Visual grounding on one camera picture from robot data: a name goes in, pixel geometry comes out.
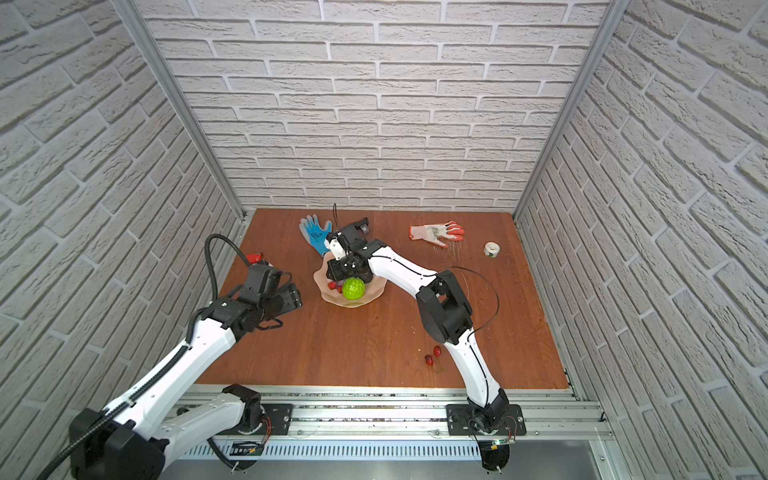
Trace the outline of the green bumpy fake fruit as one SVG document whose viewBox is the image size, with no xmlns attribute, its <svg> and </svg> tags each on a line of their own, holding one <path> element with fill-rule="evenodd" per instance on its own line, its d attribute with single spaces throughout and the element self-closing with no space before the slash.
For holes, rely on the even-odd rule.
<svg viewBox="0 0 768 480">
<path fill-rule="evenodd" d="M 357 301 L 366 293 L 366 284 L 360 278 L 349 278 L 342 285 L 342 295 L 349 301 Z"/>
</svg>

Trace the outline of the pink wavy fruit bowl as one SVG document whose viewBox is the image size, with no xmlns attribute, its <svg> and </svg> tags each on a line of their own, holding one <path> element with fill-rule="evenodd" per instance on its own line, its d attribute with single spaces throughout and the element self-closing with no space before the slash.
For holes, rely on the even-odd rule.
<svg viewBox="0 0 768 480">
<path fill-rule="evenodd" d="M 331 282 L 331 280 L 326 276 L 326 274 L 328 272 L 327 262 L 333 259 L 334 256 L 330 252 L 327 252 L 323 256 L 321 268 L 315 271 L 313 274 L 313 280 L 315 281 L 317 288 L 320 291 L 321 298 L 324 301 L 343 308 L 358 308 L 373 302 L 384 293 L 387 281 L 384 278 L 378 276 L 374 276 L 373 280 L 366 284 L 365 294 L 357 300 L 348 300 L 337 289 L 331 290 L 328 287 L 328 284 Z"/>
</svg>

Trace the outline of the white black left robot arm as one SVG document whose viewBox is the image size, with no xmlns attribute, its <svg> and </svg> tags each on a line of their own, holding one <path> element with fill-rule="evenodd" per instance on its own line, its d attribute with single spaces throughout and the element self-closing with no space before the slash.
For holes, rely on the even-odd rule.
<svg viewBox="0 0 768 480">
<path fill-rule="evenodd" d="M 71 422 L 70 443 L 39 473 L 47 479 L 64 462 L 75 479 L 156 479 L 177 458 L 221 431 L 270 435 L 272 422 L 260 393 L 225 387 L 208 404 L 169 421 L 166 416 L 188 388 L 245 335 L 282 326 L 281 315 L 301 307 L 288 272 L 243 253 L 244 284 L 189 317 L 181 342 L 134 386 L 102 410 L 86 408 Z"/>
</svg>

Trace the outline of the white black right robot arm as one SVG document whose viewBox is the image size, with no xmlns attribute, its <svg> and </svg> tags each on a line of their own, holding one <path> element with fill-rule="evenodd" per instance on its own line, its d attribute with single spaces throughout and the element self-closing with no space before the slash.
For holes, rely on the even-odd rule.
<svg viewBox="0 0 768 480">
<path fill-rule="evenodd" d="M 498 430 L 508 397 L 488 368 L 475 335 L 472 307 L 456 276 L 449 270 L 423 268 L 379 240 L 367 240 L 352 224 L 326 236 L 333 254 L 332 273 L 344 278 L 383 278 L 412 296 L 426 332 L 445 346 L 465 383 L 472 432 Z"/>
</svg>

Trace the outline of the red black pipe wrench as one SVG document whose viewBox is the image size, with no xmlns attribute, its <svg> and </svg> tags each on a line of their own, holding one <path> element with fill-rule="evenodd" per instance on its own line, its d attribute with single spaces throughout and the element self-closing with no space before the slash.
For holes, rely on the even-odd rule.
<svg viewBox="0 0 768 480">
<path fill-rule="evenodd" d="M 248 254 L 246 259 L 251 265 L 264 263 L 264 257 L 262 253 Z"/>
</svg>

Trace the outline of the blue work glove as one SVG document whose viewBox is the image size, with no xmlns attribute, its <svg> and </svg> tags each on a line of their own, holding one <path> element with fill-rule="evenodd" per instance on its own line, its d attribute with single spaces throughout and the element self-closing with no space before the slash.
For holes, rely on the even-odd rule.
<svg viewBox="0 0 768 480">
<path fill-rule="evenodd" d="M 306 242 L 323 257 L 329 248 L 325 245 L 326 237 L 332 232 L 333 223 L 327 220 L 325 223 L 319 221 L 316 214 L 307 215 L 299 222 L 299 231 Z"/>
</svg>

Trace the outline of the red white work glove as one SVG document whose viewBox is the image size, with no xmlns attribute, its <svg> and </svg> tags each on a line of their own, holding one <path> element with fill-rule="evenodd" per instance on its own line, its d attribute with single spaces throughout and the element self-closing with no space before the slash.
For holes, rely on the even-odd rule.
<svg viewBox="0 0 768 480">
<path fill-rule="evenodd" d="M 424 241 L 441 248 L 447 248 L 445 241 L 459 242 L 464 239 L 465 230 L 454 221 L 445 224 L 425 224 L 411 226 L 409 238 L 413 241 Z"/>
</svg>

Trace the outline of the white tape roll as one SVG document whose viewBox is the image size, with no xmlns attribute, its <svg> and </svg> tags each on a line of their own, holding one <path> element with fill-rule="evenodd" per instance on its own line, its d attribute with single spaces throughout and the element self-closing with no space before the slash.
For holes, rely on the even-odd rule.
<svg viewBox="0 0 768 480">
<path fill-rule="evenodd" d="M 484 245 L 484 254 L 489 258 L 496 258 L 501 251 L 501 247 L 496 242 L 487 242 Z"/>
</svg>

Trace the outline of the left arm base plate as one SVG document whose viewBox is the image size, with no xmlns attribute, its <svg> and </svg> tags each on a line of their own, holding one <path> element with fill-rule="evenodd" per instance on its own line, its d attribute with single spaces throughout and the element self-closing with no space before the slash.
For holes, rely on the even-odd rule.
<svg viewBox="0 0 768 480">
<path fill-rule="evenodd" d="M 244 435 L 287 436 L 291 425 L 293 405 L 247 404 L 235 429 Z"/>
</svg>

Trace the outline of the aluminium rail frame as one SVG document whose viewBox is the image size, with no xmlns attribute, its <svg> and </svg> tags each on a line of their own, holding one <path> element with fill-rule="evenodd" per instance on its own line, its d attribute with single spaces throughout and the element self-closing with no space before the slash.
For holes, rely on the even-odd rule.
<svg viewBox="0 0 768 480">
<path fill-rule="evenodd" d="M 168 412 L 169 421 L 202 407 L 223 390 L 220 385 L 193 385 Z M 233 462 L 288 460 L 343 461 L 480 461 L 502 452 L 508 467 L 521 464 L 531 442 L 588 446 L 603 479 L 629 476 L 616 436 L 602 406 L 576 398 L 571 390 L 506 390 L 518 404 L 525 436 L 450 436 L 446 406 L 468 404 L 462 389 L 385 387 L 256 387 L 261 404 L 293 405 L 287 436 L 219 432 L 213 442 Z M 177 459 L 202 460 L 214 454 L 203 441 Z"/>
</svg>

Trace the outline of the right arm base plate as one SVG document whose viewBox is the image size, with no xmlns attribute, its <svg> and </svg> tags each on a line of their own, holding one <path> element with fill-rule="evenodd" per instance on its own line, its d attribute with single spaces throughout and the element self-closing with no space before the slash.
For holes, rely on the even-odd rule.
<svg viewBox="0 0 768 480">
<path fill-rule="evenodd" d="M 450 436 L 525 436 L 527 427 L 518 404 L 506 404 L 503 413 L 484 411 L 470 404 L 446 406 L 446 420 Z"/>
</svg>

